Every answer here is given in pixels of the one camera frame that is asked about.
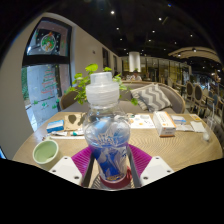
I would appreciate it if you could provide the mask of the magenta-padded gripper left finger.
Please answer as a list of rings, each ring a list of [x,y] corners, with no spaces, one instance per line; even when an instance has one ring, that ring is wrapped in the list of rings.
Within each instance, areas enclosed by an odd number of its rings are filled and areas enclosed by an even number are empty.
[[[50,173],[76,185],[88,187],[93,170],[94,157],[89,147],[72,157],[63,156],[51,169]]]

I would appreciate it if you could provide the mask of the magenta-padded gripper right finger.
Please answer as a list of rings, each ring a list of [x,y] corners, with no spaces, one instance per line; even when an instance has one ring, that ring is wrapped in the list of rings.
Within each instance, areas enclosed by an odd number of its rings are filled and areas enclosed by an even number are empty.
[[[160,156],[152,157],[136,146],[128,147],[128,158],[135,188],[143,187],[173,173],[173,169]]]

